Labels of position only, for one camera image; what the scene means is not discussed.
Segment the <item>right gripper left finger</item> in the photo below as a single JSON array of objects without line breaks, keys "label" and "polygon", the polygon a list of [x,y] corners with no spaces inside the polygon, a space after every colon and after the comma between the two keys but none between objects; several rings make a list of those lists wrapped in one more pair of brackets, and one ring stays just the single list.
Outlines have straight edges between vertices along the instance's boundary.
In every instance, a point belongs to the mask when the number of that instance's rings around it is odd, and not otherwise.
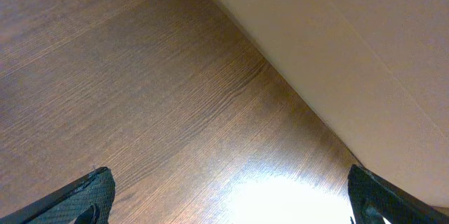
[{"label": "right gripper left finger", "polygon": [[1,222],[108,224],[114,198],[112,172],[103,166],[4,216]]}]

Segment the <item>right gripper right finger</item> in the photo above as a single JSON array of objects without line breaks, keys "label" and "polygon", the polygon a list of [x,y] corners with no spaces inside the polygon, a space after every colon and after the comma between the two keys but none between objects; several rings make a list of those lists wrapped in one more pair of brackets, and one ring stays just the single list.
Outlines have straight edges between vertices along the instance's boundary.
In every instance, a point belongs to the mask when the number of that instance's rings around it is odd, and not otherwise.
[{"label": "right gripper right finger", "polygon": [[348,175],[352,224],[448,224],[448,216],[359,165]]}]

